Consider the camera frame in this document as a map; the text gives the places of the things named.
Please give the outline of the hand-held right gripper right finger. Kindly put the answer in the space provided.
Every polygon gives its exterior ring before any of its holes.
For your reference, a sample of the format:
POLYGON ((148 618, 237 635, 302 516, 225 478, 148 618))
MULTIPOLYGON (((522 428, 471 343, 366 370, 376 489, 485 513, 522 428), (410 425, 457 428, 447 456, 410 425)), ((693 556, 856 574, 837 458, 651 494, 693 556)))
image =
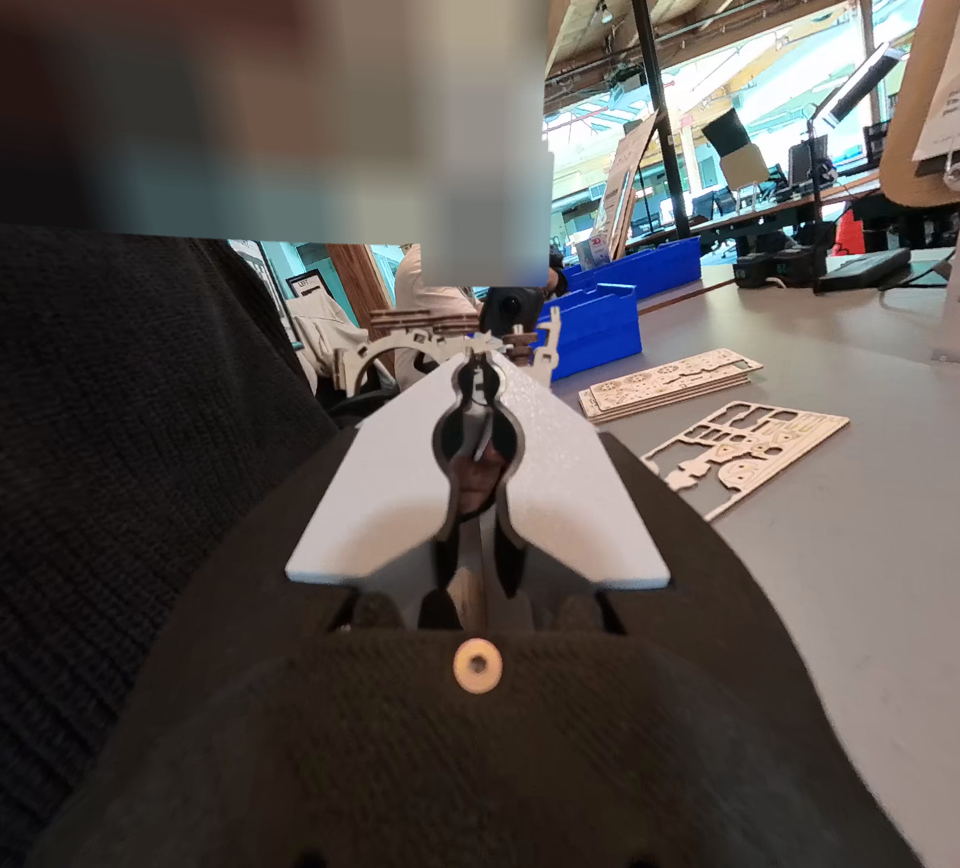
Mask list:
POLYGON ((595 428, 530 370, 490 359, 491 406, 515 437, 497 492, 510 622, 554 622, 569 598, 664 589, 670 571, 595 428))

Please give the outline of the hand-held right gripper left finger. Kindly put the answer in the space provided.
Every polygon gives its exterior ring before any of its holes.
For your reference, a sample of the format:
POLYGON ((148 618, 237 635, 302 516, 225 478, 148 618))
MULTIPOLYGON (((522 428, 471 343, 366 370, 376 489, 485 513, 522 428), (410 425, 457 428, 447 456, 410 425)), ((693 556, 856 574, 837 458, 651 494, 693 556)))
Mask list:
POLYGON ((470 624, 468 369, 444 362, 357 427, 286 562, 291 582, 386 595, 410 627, 470 624))

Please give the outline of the wooden puzzle model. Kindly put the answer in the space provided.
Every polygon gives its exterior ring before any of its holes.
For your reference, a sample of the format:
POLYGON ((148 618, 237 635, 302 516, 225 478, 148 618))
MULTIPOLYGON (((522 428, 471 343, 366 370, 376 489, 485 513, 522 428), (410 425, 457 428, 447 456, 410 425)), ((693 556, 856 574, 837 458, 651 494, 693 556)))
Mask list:
POLYGON ((436 365, 451 358, 505 358, 518 365, 526 352, 529 376, 543 387, 550 387, 559 364, 559 341, 562 328, 561 311, 552 305, 546 322, 536 329, 545 333, 545 341, 535 346, 535 335, 512 333, 496 336, 477 329, 478 318, 469 315, 433 315, 429 311, 379 311, 371 316, 387 330, 386 335, 366 341, 350 349, 334 351, 332 381, 347 397, 353 397, 366 377, 367 370, 382 355, 410 350, 425 356, 436 365))

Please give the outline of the grey desk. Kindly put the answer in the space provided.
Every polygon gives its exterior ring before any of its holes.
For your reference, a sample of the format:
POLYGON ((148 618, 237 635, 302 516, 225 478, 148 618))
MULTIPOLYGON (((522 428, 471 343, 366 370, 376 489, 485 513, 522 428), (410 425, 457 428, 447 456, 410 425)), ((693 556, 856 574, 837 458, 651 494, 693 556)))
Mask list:
POLYGON ((717 348, 763 369, 606 427, 642 455, 735 399, 849 424, 716 522, 792 633, 846 752, 927 866, 958 866, 958 364, 946 290, 739 289, 730 266, 638 304, 636 354, 595 382, 717 348))

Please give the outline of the blue plastic bin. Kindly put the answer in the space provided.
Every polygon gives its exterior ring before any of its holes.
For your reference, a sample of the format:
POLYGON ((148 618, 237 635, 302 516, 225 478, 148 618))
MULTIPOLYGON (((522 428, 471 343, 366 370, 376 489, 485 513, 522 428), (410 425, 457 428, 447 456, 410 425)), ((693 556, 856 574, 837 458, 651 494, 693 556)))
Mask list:
POLYGON ((551 308, 558 308, 558 366, 552 381, 640 353, 642 339, 637 303, 636 286, 614 283, 571 290, 561 298, 548 301, 537 322, 545 324, 551 308))
POLYGON ((697 236, 646 247, 586 271, 566 271, 570 294, 600 285, 632 286, 638 300, 691 284, 701 274, 701 242, 697 236))

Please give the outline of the stack of wooden puzzle sheets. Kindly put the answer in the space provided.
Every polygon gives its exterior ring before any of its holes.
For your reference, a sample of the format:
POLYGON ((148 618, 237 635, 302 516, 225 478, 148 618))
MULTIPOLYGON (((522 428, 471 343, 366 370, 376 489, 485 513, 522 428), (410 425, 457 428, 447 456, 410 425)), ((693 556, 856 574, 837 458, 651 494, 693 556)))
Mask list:
POLYGON ((750 375, 763 367, 736 351, 716 348, 595 383, 578 394, 578 401, 583 416, 602 425, 749 384, 750 375))

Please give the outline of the white jacket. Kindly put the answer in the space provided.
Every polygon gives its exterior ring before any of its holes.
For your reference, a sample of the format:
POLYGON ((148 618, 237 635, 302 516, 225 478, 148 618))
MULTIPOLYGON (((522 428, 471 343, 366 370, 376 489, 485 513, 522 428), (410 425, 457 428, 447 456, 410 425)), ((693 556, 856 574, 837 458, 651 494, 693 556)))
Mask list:
POLYGON ((298 339, 304 345, 307 361, 318 379, 331 382, 339 389, 336 352, 350 351, 367 342, 367 330, 352 322, 323 287, 290 298, 286 305, 298 339))

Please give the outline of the standing wooden board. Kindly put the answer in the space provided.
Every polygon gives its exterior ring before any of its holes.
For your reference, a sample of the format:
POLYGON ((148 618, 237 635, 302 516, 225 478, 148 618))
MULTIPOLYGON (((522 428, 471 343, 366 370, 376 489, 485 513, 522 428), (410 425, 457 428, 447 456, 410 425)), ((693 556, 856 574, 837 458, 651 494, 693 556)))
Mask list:
POLYGON ((606 244, 610 262, 623 256, 637 200, 634 182, 661 116, 661 111, 655 111, 637 121, 625 131, 614 152, 593 232, 595 238, 601 238, 606 244))

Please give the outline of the punched wooden puzzle sheet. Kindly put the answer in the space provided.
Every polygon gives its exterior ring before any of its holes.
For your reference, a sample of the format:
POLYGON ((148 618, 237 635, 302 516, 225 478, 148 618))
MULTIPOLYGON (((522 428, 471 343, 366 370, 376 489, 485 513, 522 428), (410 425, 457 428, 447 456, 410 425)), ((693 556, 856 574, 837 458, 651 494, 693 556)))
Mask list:
POLYGON ((711 523, 849 425, 842 416, 734 401, 640 458, 676 494, 715 488, 711 523))

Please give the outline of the black battery charger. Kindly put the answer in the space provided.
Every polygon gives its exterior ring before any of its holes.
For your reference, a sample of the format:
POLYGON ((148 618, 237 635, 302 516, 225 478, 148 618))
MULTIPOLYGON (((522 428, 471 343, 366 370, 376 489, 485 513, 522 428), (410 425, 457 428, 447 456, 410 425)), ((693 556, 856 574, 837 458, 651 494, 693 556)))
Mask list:
POLYGON ((786 284, 777 272, 777 262, 782 252, 758 251, 738 257, 733 265, 733 281, 743 289, 757 289, 765 286, 786 288, 786 284))
POLYGON ((777 252, 771 277, 787 287, 810 287, 827 273, 827 250, 798 246, 777 252))

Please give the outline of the background wooden table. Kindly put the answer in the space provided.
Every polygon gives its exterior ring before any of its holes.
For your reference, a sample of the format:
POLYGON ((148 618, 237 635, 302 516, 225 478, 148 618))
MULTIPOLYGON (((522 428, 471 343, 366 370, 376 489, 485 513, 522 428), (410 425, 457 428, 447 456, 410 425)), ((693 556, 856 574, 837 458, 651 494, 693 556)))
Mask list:
MULTIPOLYGON (((842 210, 843 206, 877 193, 881 190, 880 168, 852 169, 846 177, 821 191, 821 214, 842 210)), ((736 214, 713 219, 691 226, 690 238, 704 238, 701 245, 704 250, 718 241, 732 238, 754 237, 768 233, 792 229, 813 220, 816 214, 816 199, 813 193, 792 197, 780 203, 764 203, 756 209, 744 209, 736 214)))

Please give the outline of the red bag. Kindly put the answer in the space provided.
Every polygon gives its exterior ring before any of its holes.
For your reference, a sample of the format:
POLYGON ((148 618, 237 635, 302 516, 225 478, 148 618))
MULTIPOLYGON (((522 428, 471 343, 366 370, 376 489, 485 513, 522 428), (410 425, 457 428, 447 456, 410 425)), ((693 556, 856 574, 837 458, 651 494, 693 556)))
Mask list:
POLYGON ((854 206, 848 205, 835 225, 834 257, 862 256, 867 254, 863 223, 858 219, 854 206))

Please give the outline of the white paper sheet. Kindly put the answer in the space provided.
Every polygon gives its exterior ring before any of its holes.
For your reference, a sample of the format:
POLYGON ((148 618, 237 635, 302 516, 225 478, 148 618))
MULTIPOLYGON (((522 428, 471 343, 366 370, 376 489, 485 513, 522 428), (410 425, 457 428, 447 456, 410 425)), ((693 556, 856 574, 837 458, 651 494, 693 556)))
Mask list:
POLYGON ((959 144, 959 73, 945 73, 933 94, 912 161, 946 156, 959 144))

